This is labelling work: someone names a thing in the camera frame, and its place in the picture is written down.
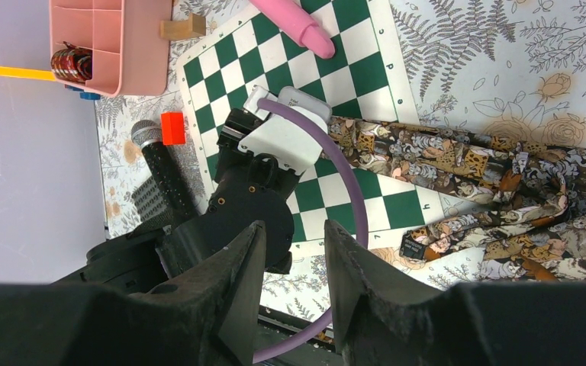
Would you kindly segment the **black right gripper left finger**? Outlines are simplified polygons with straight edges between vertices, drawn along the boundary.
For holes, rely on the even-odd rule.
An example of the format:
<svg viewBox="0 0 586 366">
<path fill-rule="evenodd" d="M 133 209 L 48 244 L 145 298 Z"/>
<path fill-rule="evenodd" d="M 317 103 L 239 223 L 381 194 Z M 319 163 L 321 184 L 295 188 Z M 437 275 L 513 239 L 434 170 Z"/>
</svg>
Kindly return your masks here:
<svg viewBox="0 0 586 366">
<path fill-rule="evenodd" d="M 256 221 L 145 294 L 0 284 L 0 365 L 251 365 L 265 256 Z"/>
</svg>

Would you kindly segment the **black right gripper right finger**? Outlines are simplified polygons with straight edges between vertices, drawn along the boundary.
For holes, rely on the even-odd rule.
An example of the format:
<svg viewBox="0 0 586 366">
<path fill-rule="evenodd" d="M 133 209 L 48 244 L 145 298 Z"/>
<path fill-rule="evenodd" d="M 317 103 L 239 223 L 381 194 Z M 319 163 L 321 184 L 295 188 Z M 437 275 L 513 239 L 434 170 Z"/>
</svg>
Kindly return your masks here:
<svg viewBox="0 0 586 366">
<path fill-rule="evenodd" d="M 337 351 L 347 365 L 586 365 L 586 282 L 426 285 L 324 225 Z"/>
</svg>

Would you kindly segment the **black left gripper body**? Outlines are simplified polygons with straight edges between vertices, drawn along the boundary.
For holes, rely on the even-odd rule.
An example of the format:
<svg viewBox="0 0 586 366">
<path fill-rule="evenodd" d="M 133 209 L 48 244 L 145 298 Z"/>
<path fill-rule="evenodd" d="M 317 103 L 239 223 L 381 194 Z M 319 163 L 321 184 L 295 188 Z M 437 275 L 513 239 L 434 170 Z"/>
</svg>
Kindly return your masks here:
<svg viewBox="0 0 586 366">
<path fill-rule="evenodd" d="M 290 272 L 295 225 L 286 201 L 322 149 L 279 112 L 258 107 L 261 99 L 284 111 L 297 111 L 321 132 L 327 130 L 331 115 L 327 103 L 293 87 L 274 96 L 255 86 L 244 107 L 231 110 L 218 137 L 213 178 L 217 187 L 204 213 L 183 221 L 170 209 L 172 233 L 159 253 L 171 275 L 203 262 L 255 221 L 266 225 L 265 270 Z"/>
</svg>

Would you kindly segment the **pink divided organizer tray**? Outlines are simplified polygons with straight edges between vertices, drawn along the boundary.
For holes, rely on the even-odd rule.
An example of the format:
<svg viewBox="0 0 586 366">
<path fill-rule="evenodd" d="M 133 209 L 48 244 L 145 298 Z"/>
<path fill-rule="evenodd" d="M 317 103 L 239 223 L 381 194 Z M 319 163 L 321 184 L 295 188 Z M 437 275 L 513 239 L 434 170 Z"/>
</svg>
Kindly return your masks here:
<svg viewBox="0 0 586 366">
<path fill-rule="evenodd" d="M 49 0 L 48 6 L 50 52 L 72 45 L 92 55 L 92 77 L 69 86 L 111 98 L 166 90 L 169 41 L 160 24 L 172 17 L 171 1 Z"/>
</svg>

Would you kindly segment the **brown floral patterned tie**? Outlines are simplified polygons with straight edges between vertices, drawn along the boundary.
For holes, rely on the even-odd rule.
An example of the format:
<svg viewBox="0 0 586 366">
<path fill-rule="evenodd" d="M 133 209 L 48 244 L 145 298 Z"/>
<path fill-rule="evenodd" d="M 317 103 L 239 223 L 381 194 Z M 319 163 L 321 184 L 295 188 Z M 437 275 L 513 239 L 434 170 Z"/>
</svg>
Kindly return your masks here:
<svg viewBox="0 0 586 366">
<path fill-rule="evenodd" d="M 346 117 L 328 133 L 356 168 L 484 207 L 406 233 L 402 258 L 480 247 L 483 281 L 586 280 L 586 149 Z"/>
</svg>

